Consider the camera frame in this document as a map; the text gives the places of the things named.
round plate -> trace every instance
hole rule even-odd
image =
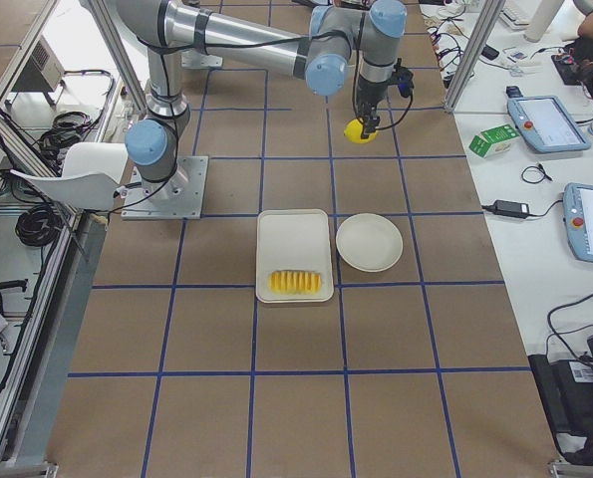
[[[343,222],[336,234],[341,257],[364,272],[381,272],[403,254],[403,236],[389,219],[377,214],[356,214]]]

robotic arm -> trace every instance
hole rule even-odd
[[[126,146],[150,201],[173,199],[188,181],[176,165],[178,138],[189,121],[181,92],[182,50],[192,48],[303,79],[322,96],[343,87],[352,51],[360,50],[353,108],[363,140],[378,128],[378,103],[387,88],[400,88],[402,82],[404,96],[403,90],[410,94],[413,87],[411,72],[397,61],[407,19],[400,0],[377,0],[368,12],[317,7],[309,37],[184,6],[179,0],[117,0],[117,9],[148,46],[148,114],[129,130]]]

blue joint cap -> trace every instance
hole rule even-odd
[[[323,25],[323,19],[325,18],[325,14],[327,14],[327,10],[329,10],[330,8],[332,8],[331,5],[314,8],[314,10],[312,11],[312,18],[309,21],[310,37],[313,37],[314,35],[318,35],[320,33],[320,27]]]
[[[401,38],[407,23],[407,7],[400,0],[377,0],[369,9],[374,27],[392,38]]]
[[[329,97],[345,85],[347,60],[335,53],[316,57],[305,71],[305,81],[316,95]]]
[[[165,129],[153,119],[144,119],[126,133],[128,155],[139,166],[159,161],[167,149]]]

green box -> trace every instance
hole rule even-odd
[[[468,148],[478,156],[487,157],[508,150],[518,136],[513,126],[503,124],[476,134]]]

yellow ball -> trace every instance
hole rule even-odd
[[[347,127],[345,127],[345,137],[355,144],[365,144],[366,142],[373,141],[378,132],[372,132],[369,134],[367,138],[362,138],[361,134],[363,132],[363,124],[360,122],[359,119],[352,119],[347,123]]]

